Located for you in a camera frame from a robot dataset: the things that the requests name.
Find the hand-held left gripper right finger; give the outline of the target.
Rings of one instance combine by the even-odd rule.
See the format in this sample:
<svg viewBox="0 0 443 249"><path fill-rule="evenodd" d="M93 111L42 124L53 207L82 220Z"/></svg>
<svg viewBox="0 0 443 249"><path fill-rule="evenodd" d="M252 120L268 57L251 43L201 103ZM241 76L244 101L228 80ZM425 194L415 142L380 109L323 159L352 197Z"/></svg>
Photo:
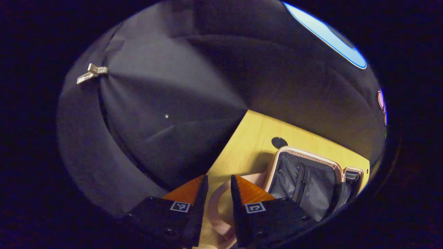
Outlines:
<svg viewBox="0 0 443 249"><path fill-rule="evenodd" d="M293 200L276 199L239 175L231 176L231 194L240 248L284 248L316 224Z"/></svg>

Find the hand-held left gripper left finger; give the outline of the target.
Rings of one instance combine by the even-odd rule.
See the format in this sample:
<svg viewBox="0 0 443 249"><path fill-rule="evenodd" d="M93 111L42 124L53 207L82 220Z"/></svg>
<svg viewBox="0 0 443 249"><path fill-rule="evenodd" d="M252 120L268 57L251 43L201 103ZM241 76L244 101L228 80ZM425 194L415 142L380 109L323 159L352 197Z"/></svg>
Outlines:
<svg viewBox="0 0 443 249"><path fill-rule="evenodd" d="M121 223L143 239L143 249L198 247L207 192L208 176L198 176L163 197L147 197Z"/></svg>

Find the pink hard-shell suitcase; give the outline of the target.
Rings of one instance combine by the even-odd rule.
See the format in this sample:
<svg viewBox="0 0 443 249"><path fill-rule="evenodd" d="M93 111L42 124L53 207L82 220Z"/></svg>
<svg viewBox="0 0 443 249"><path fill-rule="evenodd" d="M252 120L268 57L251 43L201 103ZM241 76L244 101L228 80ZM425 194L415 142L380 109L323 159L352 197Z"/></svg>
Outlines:
<svg viewBox="0 0 443 249"><path fill-rule="evenodd" d="M341 167L337 162L325 157L283 146L277 151L265 172L241 177L276 199L286 197L296 202L315 219L316 224L309 229L311 230L321 220L340 210L359 195L364 188L364 178L368 172L368 169ZM226 240L226 244L221 246L222 249L240 248L234 230L233 206L231 180L228 180L217 188L208 203L209 222Z"/></svg>

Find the black backdrop cloth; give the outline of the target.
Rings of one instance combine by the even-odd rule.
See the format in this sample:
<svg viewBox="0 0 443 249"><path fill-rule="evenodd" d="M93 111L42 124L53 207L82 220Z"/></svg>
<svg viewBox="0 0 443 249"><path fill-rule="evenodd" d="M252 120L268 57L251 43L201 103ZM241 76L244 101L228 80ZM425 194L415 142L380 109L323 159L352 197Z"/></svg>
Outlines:
<svg viewBox="0 0 443 249"><path fill-rule="evenodd" d="M76 84L88 65L108 75ZM205 174L248 110L376 161L381 86L336 29L280 0L165 0L98 38L65 77L57 137L93 205L120 218Z"/></svg>

